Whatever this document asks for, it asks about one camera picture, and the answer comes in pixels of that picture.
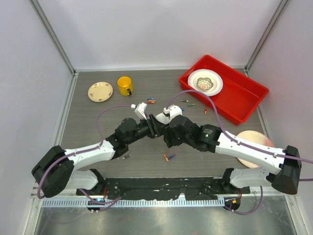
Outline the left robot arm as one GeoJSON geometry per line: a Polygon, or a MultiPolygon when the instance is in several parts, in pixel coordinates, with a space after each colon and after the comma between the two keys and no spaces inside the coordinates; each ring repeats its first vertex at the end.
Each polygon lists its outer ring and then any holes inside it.
{"type": "Polygon", "coordinates": [[[65,189],[82,189],[93,195],[100,195],[104,189],[101,174],[88,165],[110,161],[124,155],[129,145],[144,137],[162,136],[164,124],[154,115],[136,122],[124,119],[114,133],[99,143],[76,149],[62,149],[59,145],[50,148],[31,171],[38,183],[37,197],[51,198],[65,189]]]}

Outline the pink white plate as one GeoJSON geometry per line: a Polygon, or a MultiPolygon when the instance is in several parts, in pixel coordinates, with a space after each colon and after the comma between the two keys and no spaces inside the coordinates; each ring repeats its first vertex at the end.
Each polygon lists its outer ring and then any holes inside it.
{"type": "MultiPolygon", "coordinates": [[[[252,130],[247,130],[247,131],[242,131],[238,135],[238,137],[251,141],[260,145],[264,145],[267,147],[274,147],[274,144],[271,142],[271,140],[266,137],[264,134],[257,132],[257,131],[252,131],[252,130]]],[[[258,168],[259,166],[253,163],[250,163],[248,161],[245,161],[243,159],[238,158],[238,160],[246,167],[248,168],[258,168]]]]}

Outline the orange battery lower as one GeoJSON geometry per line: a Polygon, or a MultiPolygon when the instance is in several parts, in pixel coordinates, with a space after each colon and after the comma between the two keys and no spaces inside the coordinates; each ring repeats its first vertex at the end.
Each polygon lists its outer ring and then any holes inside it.
{"type": "Polygon", "coordinates": [[[167,155],[166,155],[166,154],[163,154],[163,156],[164,156],[165,160],[166,160],[167,162],[169,162],[169,159],[168,159],[167,155]]]}

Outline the cream floral plate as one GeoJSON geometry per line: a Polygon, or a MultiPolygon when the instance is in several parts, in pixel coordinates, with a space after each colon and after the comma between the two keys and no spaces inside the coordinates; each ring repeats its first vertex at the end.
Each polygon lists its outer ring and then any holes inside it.
{"type": "Polygon", "coordinates": [[[107,82],[97,82],[90,86],[88,97],[93,102],[104,102],[113,94],[113,87],[107,82]]]}

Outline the red plastic bin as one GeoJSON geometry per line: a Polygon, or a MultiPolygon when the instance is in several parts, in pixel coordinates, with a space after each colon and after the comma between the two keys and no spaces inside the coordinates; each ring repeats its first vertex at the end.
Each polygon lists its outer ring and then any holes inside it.
{"type": "Polygon", "coordinates": [[[246,122],[269,93],[265,86],[210,55],[203,56],[179,78],[183,90],[193,89],[188,78],[191,73],[201,69],[211,70],[221,77],[223,81],[221,91],[210,98],[213,100],[218,113],[235,125],[246,122]]]}

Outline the yellow mug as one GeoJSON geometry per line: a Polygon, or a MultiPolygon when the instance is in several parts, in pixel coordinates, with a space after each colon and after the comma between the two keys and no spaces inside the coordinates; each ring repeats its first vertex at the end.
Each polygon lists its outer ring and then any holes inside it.
{"type": "Polygon", "coordinates": [[[117,80],[118,90],[123,96],[130,96],[133,93],[133,81],[128,76],[122,76],[117,80]]]}

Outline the small patterned bowl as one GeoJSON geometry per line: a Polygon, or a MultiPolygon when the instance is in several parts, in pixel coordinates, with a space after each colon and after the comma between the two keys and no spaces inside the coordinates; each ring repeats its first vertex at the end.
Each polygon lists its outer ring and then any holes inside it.
{"type": "Polygon", "coordinates": [[[208,77],[200,77],[197,79],[196,86],[204,91],[213,88],[214,83],[208,77]]]}

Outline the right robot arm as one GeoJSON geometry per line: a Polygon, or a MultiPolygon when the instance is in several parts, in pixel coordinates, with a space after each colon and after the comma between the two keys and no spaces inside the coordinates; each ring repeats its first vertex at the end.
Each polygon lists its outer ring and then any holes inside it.
{"type": "Polygon", "coordinates": [[[197,126],[182,115],[166,118],[163,124],[163,137],[168,147],[184,143],[200,152],[225,154],[258,165],[258,168],[243,171],[227,169],[221,180],[224,192],[233,193],[237,188],[252,185],[271,185],[285,194],[298,193],[302,164],[296,147],[289,145],[281,149],[245,141],[214,125],[197,126]]]}

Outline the white paper plate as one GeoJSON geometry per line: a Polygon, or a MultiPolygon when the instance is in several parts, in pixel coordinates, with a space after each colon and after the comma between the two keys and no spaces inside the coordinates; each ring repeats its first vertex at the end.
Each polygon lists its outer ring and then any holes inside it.
{"type": "Polygon", "coordinates": [[[223,89],[223,80],[216,72],[208,69],[193,71],[187,79],[188,85],[207,96],[214,96],[223,89]]]}

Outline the white remote control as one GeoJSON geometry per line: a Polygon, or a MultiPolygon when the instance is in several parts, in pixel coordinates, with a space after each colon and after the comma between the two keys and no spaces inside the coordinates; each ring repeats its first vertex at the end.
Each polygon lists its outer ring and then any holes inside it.
{"type": "Polygon", "coordinates": [[[169,114],[164,114],[160,113],[156,116],[156,119],[158,122],[162,124],[168,124],[170,122],[170,115],[169,114]]]}

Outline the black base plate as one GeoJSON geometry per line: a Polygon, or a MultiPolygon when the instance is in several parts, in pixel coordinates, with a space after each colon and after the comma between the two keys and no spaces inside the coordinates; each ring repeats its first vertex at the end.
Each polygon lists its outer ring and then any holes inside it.
{"type": "Polygon", "coordinates": [[[85,190],[90,196],[121,197],[123,200],[177,200],[184,194],[190,200],[215,200],[220,194],[249,194],[250,188],[228,186],[219,178],[107,178],[97,189],[85,190]]]}

